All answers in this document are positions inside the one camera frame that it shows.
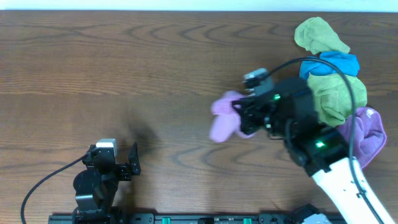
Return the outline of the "purple cloth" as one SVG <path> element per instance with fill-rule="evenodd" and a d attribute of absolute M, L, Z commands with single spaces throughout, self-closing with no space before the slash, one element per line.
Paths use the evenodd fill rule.
<path fill-rule="evenodd" d="M 225 142 L 233 134 L 243 139 L 254 136 L 254 134 L 247 135 L 241 132 L 241 119 L 231 104 L 233 101 L 240 100 L 244 97 L 244 95 L 237 91 L 227 91 L 220 99 L 212 103 L 211 112 L 215 118 L 210 128 L 209 138 L 213 142 Z"/>
<path fill-rule="evenodd" d="M 350 115 L 344 124 L 336 127 L 347 142 L 351 135 L 353 120 L 355 120 L 353 155 L 364 169 L 383 149 L 387 135 L 381 115 L 373 108 L 360 107 L 356 110 L 354 118 Z"/>

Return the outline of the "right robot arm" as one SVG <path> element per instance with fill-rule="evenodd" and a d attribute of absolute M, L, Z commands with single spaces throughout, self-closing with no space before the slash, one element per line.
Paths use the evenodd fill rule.
<path fill-rule="evenodd" d="M 233 101 L 232 107 L 244 134 L 265 129 L 283 139 L 291 159 L 329 196 L 346 223 L 393 223 L 358 161 L 349 158 L 347 140 L 318 120 L 306 81 L 281 81 L 263 94 Z"/>

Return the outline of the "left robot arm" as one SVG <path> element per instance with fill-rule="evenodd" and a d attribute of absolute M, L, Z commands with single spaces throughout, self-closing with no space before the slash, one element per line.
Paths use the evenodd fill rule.
<path fill-rule="evenodd" d="M 91 145 L 82 162 L 86 170 L 73 181 L 77 208 L 72 213 L 73 223 L 110 224 L 128 223 L 120 208 L 113 206 L 120 181 L 131 181 L 141 173 L 137 143 L 128 154 L 128 162 L 116 162 L 115 139 L 101 139 Z"/>

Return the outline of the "lower green cloth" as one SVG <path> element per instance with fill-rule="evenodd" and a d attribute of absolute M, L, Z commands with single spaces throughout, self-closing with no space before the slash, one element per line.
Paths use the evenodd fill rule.
<path fill-rule="evenodd" d="M 343 79 L 337 73 L 325 76 L 310 74 L 307 83 L 312 90 L 320 122 L 333 127 L 344 124 L 352 114 L 352 106 Z"/>

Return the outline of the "green cloth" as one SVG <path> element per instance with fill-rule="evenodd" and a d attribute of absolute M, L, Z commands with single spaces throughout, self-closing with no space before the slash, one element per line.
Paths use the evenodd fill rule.
<path fill-rule="evenodd" d="M 314 55 L 329 51 L 350 52 L 350 47 L 321 17 L 311 17 L 302 22 L 295 29 L 294 40 L 298 46 Z"/>
<path fill-rule="evenodd" d="M 352 106 L 343 79 L 337 73 L 325 76 L 310 74 L 307 83 L 312 90 L 320 122 L 333 127 L 344 124 L 352 114 Z"/>

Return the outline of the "upper green cloth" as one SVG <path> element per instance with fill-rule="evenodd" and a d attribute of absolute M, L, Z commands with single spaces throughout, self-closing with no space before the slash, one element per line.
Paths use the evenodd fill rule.
<path fill-rule="evenodd" d="M 298 46 L 314 55 L 329 51 L 350 52 L 350 47 L 321 17 L 311 17 L 302 22 L 295 29 L 294 40 Z"/>

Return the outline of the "blue cloth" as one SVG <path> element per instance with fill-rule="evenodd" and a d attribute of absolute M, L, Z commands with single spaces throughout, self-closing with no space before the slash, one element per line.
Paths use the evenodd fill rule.
<path fill-rule="evenodd" d="M 331 51 L 322 52 L 319 55 L 319 59 L 327 61 L 337 68 L 339 68 L 344 74 L 356 77 L 360 70 L 360 65 L 357 56 L 353 54 L 346 54 L 343 52 Z M 307 80 L 309 75 L 325 76 L 336 73 L 336 70 L 332 69 L 328 65 L 321 62 L 315 61 L 304 61 L 300 66 L 299 77 Z"/>

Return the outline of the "purple cloth in pile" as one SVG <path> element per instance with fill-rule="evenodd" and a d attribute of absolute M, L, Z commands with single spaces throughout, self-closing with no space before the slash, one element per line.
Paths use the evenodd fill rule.
<path fill-rule="evenodd" d="M 387 135 L 381 115 L 373 108 L 360 107 L 356 110 L 354 118 L 350 115 L 344 124 L 336 127 L 347 142 L 351 135 L 353 120 L 355 120 L 353 155 L 364 169 L 383 149 Z"/>

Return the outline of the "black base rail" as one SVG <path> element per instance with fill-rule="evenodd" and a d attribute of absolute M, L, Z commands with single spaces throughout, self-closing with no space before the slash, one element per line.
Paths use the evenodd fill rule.
<path fill-rule="evenodd" d="M 103 218 L 84 218 L 74 211 L 71 215 L 51 215 L 48 224 L 116 223 L 116 224 L 342 224 L 345 219 L 337 213 L 322 213 L 313 205 L 302 206 L 293 212 L 262 212 L 259 214 L 153 214 L 123 213 Z"/>

